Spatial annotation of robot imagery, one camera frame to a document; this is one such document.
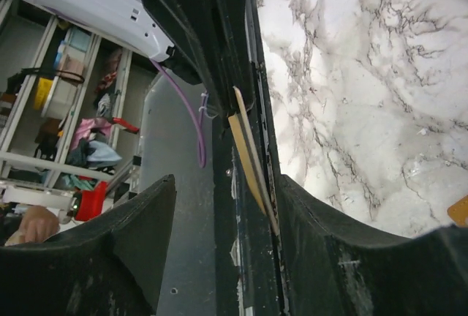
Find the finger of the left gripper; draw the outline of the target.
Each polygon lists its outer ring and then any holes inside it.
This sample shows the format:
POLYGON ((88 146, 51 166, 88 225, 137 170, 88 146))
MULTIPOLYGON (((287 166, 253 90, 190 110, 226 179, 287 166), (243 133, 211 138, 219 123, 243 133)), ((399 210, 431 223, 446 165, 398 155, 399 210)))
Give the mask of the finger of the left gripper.
POLYGON ((254 103, 246 0, 142 0, 149 15, 198 73, 219 111, 236 111, 235 88, 254 103))

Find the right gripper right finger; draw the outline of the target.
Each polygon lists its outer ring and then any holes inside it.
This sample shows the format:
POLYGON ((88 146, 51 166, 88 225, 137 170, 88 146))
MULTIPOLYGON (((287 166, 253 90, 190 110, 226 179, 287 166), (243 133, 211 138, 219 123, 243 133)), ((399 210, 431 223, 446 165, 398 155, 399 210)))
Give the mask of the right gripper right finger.
POLYGON ((294 315, 465 315, 467 230, 405 238, 276 182, 294 315))

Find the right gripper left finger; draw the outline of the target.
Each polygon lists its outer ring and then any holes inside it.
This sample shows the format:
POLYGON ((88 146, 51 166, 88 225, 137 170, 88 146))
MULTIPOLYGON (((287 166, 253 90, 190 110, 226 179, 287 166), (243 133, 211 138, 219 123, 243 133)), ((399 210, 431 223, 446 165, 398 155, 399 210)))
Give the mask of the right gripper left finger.
POLYGON ((167 175, 44 243, 1 248, 1 314, 155 315, 175 204, 167 175))

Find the yellow leather card holder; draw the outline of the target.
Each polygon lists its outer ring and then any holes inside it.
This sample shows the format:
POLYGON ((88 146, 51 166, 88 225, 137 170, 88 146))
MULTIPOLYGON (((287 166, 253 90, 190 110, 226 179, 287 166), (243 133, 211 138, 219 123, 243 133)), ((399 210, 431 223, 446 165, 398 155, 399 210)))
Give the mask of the yellow leather card holder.
POLYGON ((453 220, 459 227, 468 226, 468 196, 464 196, 462 199, 451 205, 447 209, 448 216, 453 220))

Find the person's hand in background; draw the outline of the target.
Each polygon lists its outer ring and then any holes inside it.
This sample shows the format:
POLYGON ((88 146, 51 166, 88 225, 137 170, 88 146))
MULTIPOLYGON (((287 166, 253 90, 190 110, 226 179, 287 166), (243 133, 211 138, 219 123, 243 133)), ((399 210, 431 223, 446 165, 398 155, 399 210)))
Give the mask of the person's hand in background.
POLYGON ((59 232, 59 218, 46 207, 31 206, 23 215, 19 228, 6 240, 5 246, 42 243, 59 232))

